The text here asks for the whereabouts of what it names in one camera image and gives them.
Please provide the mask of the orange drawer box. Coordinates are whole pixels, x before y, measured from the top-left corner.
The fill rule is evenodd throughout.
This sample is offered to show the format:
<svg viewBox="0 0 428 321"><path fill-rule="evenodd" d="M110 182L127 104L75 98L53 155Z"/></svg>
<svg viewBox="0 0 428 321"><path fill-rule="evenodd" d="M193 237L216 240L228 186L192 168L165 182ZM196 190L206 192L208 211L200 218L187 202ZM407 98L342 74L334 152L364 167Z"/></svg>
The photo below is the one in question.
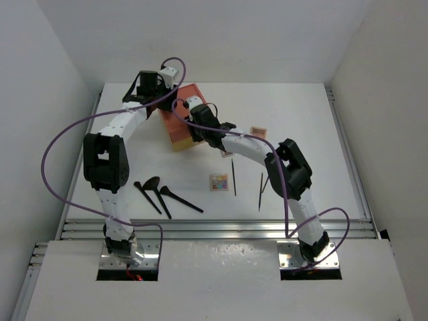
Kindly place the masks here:
<svg viewBox="0 0 428 321"><path fill-rule="evenodd" d="M186 100L191 96L198 96L203 103L206 103L199 87L195 83L187 84L178 90L178 98ZM167 136L174 152L180 152L199 144L198 142L193 142L188 126L181 122L172 112L158 110L158 114L166 127Z"/></svg>

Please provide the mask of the thin black pencil brush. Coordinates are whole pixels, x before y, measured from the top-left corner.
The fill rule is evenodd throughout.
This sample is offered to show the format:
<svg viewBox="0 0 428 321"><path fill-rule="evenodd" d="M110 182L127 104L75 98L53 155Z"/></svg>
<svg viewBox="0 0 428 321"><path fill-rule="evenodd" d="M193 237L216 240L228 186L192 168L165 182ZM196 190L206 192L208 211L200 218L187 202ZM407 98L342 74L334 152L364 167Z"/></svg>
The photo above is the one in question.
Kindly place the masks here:
<svg viewBox="0 0 428 321"><path fill-rule="evenodd" d="M263 193L263 173L261 173L261 179L260 179L260 184L259 184L259 197L258 197L258 206L257 206L257 210L259 212L260 212L260 209L261 209L262 193Z"/></svg>

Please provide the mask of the black fan brush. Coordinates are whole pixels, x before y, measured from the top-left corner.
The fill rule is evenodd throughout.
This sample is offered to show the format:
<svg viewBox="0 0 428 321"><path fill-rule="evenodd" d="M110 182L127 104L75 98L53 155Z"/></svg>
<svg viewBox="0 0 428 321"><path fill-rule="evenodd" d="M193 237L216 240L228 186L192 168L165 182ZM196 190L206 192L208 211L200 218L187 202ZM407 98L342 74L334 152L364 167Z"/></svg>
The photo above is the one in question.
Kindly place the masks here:
<svg viewBox="0 0 428 321"><path fill-rule="evenodd" d="M156 195L156 197L158 198L158 200L159 200L159 202L160 202L161 206L163 207L163 209L164 209L164 211L165 211L165 213L166 213L167 217L168 217L169 219L172 219L171 213L170 213L170 211L168 210L167 205L166 205L166 203L164 202L164 200L163 200L163 198L162 198L162 196L161 196L161 193L160 193L160 191L159 191L159 189L158 189L159 183L160 183L160 177L155 176L155 177L152 177L152 178L150 178L149 180L147 180L147 181L143 184L143 186L142 186L142 187L143 187L143 189L144 189L144 190L147 190L147 191L153 191L153 192L155 193L155 195Z"/></svg>

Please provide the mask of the small black powder brush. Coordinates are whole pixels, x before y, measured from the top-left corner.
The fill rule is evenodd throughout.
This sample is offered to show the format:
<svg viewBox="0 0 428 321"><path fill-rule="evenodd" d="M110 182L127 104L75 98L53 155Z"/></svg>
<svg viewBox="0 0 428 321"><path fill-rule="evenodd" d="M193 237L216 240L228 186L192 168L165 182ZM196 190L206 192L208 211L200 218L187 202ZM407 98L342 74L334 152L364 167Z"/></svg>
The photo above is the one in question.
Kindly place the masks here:
<svg viewBox="0 0 428 321"><path fill-rule="evenodd" d="M142 188L142 185L140 184L140 182L135 181L134 182L134 186L141 192L141 194L145 197L145 199L152 205L152 207L154 208L154 210L161 215L162 212L161 210L157 207L157 205L154 203L154 201L148 196L148 194L146 193L146 191Z"/></svg>

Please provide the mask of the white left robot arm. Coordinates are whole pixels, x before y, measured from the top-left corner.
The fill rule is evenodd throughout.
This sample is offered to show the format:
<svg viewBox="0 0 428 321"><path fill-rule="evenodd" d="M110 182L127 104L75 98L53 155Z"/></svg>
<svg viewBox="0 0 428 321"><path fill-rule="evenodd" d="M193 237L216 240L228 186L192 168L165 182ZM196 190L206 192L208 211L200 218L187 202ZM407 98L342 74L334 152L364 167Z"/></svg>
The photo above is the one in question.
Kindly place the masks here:
<svg viewBox="0 0 428 321"><path fill-rule="evenodd" d="M178 70L140 71L122 99L121 113L96 134L84 137L84 178L96 190L107 214L104 236L108 253L127 266L141 261L130 225L124 186L130 176L126 141L158 107L177 97L173 90Z"/></svg>

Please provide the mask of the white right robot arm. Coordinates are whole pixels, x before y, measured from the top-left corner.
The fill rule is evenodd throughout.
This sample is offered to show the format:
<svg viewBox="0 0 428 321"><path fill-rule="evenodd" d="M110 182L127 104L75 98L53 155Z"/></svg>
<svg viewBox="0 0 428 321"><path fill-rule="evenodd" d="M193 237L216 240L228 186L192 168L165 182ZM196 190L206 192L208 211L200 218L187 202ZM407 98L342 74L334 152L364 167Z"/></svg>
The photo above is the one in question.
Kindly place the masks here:
<svg viewBox="0 0 428 321"><path fill-rule="evenodd" d="M232 123L220 123L210 107L200 101L189 100L184 106L189 110L187 121L195 142L204 140L213 148L244 156L265 167L272 189L288 201L298 227L302 257L314 262L327 247L329 236L312 201L312 169L296 142L288 138L273 148Z"/></svg>

